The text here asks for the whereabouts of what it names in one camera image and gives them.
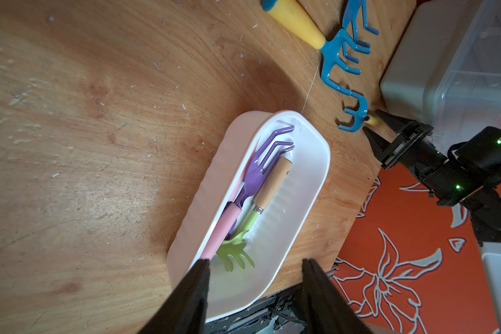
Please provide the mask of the blue fork yellow handle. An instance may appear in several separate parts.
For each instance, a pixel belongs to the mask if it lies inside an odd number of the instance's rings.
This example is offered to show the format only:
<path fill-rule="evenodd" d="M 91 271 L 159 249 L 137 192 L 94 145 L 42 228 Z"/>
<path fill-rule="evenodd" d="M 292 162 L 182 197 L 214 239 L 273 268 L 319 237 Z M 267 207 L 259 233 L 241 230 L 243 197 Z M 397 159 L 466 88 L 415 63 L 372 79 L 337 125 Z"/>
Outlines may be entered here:
<path fill-rule="evenodd" d="M 352 97 L 358 100 L 358 109 L 356 111 L 351 109 L 345 109 L 345 113 L 350 115 L 353 119 L 352 125 L 338 125 L 338 129 L 354 133 L 363 128 L 364 125 L 370 125 L 373 127 L 380 127 L 383 125 L 383 121 L 377 115 L 369 114 L 369 104 L 365 97 L 359 95 L 352 91 Z"/>

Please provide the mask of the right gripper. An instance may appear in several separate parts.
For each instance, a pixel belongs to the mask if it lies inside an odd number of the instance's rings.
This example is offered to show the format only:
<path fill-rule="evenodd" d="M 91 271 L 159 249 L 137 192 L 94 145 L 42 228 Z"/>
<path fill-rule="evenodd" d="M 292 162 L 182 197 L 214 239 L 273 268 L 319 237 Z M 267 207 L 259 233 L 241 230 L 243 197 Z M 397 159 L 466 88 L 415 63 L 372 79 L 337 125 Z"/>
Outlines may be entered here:
<path fill-rule="evenodd" d="M 397 134 L 393 142 L 388 142 L 370 128 L 363 128 L 373 155 L 384 168 L 402 164 L 438 199 L 441 207 L 452 207 L 480 188 L 480 179 L 473 172 L 424 141 L 432 127 L 380 109 L 375 114 Z"/>

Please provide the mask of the green rake wooden handle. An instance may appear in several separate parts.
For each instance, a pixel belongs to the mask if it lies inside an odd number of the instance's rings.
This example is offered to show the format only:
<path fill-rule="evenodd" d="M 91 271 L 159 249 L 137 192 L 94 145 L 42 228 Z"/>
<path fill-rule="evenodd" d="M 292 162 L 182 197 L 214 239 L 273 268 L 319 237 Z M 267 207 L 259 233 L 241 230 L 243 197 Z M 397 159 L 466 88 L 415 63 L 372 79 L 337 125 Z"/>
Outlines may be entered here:
<path fill-rule="evenodd" d="M 234 262 L 236 262 L 242 270 L 245 270 L 246 263 L 244 259 L 246 259 L 251 268 L 255 268 L 254 261 L 244 250 L 246 247 L 244 237 L 251 230 L 257 218 L 271 204 L 291 169 L 292 162 L 286 157 L 281 156 L 259 192 L 254 197 L 253 206 L 245 216 L 244 221 L 237 227 L 235 235 L 228 241 L 224 241 L 216 252 L 217 257 L 221 260 L 227 272 L 232 272 L 234 270 Z"/>

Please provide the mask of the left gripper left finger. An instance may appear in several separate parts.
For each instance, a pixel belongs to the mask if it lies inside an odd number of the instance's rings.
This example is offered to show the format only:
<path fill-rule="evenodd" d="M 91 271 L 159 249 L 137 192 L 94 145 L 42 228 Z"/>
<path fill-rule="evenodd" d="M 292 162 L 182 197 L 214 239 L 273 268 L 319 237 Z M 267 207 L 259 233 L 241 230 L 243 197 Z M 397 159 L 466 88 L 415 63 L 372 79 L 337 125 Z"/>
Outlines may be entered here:
<path fill-rule="evenodd" d="M 140 333 L 204 333 L 210 261 L 197 260 Z"/>

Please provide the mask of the white oval storage tray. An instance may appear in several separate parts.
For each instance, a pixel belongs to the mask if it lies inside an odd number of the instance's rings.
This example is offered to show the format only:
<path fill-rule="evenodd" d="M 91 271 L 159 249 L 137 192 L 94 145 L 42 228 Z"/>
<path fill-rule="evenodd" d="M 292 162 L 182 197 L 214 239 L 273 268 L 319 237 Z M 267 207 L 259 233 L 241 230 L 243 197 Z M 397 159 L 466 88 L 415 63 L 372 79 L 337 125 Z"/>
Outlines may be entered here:
<path fill-rule="evenodd" d="M 327 141 L 296 111 L 249 111 L 238 116 L 227 129 L 168 250 L 168 275 L 176 287 L 202 255 L 225 205 L 236 197 L 253 153 L 274 130 L 287 126 L 294 127 L 282 135 L 282 140 L 294 144 L 287 154 L 292 169 L 245 236 L 245 250 L 254 265 L 229 272 L 218 257 L 211 260 L 207 321 L 249 307 L 272 284 L 326 180 L 331 163 Z"/>

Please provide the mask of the purple rake pink handle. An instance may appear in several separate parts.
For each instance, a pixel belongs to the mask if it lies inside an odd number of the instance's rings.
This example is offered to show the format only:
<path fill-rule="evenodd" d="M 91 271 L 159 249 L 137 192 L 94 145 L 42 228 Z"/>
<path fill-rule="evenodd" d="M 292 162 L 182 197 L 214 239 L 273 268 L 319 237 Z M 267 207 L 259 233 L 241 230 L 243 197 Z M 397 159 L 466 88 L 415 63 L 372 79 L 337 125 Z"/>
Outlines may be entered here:
<path fill-rule="evenodd" d="M 239 212 L 239 208 L 235 207 L 233 212 L 230 212 L 230 210 L 227 210 L 225 212 L 225 215 L 221 215 L 220 219 L 218 220 L 217 225 L 215 226 L 212 235 L 210 236 L 210 239 L 208 240 L 204 251 L 200 257 L 201 260 L 211 260 L 215 253 L 217 252 L 218 248 L 222 245 L 222 242 L 225 240 L 224 239 L 224 234 L 225 231 L 230 229 L 231 223 L 229 222 L 229 216 L 232 214 L 237 214 Z"/>

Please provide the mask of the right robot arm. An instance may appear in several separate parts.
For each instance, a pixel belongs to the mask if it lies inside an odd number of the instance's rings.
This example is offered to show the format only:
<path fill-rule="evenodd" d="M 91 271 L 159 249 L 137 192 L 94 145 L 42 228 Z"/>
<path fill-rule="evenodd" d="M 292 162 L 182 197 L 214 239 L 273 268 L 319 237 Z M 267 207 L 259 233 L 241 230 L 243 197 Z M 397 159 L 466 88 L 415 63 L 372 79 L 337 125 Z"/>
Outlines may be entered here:
<path fill-rule="evenodd" d="M 403 165 L 437 197 L 438 206 L 460 205 L 470 213 L 478 242 L 501 243 L 501 129 L 487 126 L 472 139 L 437 150 L 427 137 L 434 128 L 415 119 L 376 110 L 376 117 L 396 133 L 389 142 L 364 127 L 374 156 L 388 170 Z"/>

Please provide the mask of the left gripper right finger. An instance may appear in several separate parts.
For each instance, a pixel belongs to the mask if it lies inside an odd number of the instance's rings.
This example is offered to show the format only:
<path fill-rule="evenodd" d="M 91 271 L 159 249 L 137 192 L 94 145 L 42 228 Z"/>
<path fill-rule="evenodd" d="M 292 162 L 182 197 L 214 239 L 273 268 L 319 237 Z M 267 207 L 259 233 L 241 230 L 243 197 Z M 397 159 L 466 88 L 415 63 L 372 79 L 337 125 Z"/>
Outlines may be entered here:
<path fill-rule="evenodd" d="M 307 333 L 360 333 L 361 321 L 313 259 L 302 261 L 303 281 L 296 293 L 296 314 Z"/>

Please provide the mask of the purple fork pink handle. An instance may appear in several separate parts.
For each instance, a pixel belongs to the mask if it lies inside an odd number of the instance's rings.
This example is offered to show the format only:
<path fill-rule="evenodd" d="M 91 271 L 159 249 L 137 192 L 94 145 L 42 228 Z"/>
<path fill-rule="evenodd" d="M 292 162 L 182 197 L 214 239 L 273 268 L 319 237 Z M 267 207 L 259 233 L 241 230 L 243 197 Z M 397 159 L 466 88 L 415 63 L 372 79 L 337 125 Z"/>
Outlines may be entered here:
<path fill-rule="evenodd" d="M 273 161 L 269 165 L 269 168 L 272 168 L 274 164 L 278 161 L 280 156 L 283 153 L 289 152 L 294 149 L 294 143 L 290 141 L 274 141 L 277 136 L 282 134 L 290 133 L 294 131 L 294 126 L 290 125 L 288 127 L 280 128 L 274 130 L 267 140 L 256 150 L 253 154 L 253 157 L 250 159 L 244 174 L 243 186 L 241 191 L 238 193 L 236 199 L 225 208 L 223 215 L 227 210 L 230 212 L 234 211 L 235 207 L 239 208 L 239 212 L 237 214 L 232 214 L 229 216 L 229 222 L 231 223 L 230 229 L 225 231 L 224 239 L 229 240 L 232 237 L 233 231 L 235 229 L 235 224 L 237 222 L 238 216 L 241 214 L 242 206 L 245 200 L 250 197 L 256 195 L 256 193 L 260 190 L 260 187 L 263 185 L 266 180 L 269 171 L 265 167 L 267 160 L 273 154 L 274 150 L 278 146 L 288 146 L 288 148 L 281 150 L 279 153 L 275 155 Z"/>

